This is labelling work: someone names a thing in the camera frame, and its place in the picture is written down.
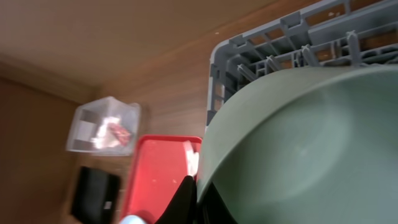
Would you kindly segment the white plastic spoon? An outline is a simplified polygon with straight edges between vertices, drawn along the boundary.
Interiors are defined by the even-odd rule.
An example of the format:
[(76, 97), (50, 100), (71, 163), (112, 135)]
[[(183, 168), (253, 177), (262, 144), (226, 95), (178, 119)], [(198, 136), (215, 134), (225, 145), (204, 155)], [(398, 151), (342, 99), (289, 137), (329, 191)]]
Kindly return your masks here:
[(187, 174), (195, 177), (198, 173), (200, 144), (191, 141), (185, 141), (183, 142), (183, 148), (185, 151)]

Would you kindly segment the red snack wrapper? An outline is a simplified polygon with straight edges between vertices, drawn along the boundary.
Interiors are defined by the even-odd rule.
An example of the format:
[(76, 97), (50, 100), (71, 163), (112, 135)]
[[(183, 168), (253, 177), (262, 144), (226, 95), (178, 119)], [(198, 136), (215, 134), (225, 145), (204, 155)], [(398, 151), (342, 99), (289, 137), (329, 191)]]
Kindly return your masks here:
[(127, 146), (131, 140), (131, 133), (117, 123), (111, 123), (109, 129), (112, 135), (120, 142), (120, 145)]

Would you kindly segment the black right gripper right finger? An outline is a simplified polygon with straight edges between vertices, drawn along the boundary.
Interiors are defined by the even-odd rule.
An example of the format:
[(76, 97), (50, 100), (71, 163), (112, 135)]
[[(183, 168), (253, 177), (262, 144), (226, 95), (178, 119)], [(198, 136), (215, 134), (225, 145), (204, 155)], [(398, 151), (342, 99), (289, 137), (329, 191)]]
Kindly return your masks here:
[(203, 224), (237, 224), (214, 184), (209, 186), (201, 203), (201, 222)]

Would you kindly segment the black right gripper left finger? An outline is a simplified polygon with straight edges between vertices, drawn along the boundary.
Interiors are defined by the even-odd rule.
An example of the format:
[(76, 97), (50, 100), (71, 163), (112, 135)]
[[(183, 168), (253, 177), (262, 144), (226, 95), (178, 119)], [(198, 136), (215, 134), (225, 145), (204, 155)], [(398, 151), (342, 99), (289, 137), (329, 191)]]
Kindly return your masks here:
[(185, 176), (155, 224), (192, 224), (196, 213), (196, 199), (196, 182), (192, 176)]

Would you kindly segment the light green bowl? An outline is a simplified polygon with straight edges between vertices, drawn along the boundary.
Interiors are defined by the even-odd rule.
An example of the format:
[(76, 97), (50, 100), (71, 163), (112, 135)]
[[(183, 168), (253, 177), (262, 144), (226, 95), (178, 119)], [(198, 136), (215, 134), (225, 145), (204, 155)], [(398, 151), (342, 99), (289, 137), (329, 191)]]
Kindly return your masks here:
[(235, 93), (209, 123), (197, 202), (237, 223), (396, 223), (397, 67), (296, 68)]

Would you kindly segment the light blue dinner plate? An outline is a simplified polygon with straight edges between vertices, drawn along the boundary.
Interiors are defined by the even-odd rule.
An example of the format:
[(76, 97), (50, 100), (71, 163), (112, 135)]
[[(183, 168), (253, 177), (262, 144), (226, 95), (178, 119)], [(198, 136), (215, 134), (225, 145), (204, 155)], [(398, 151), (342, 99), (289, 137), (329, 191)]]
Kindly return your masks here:
[(137, 215), (125, 216), (119, 224), (147, 224), (144, 219)]

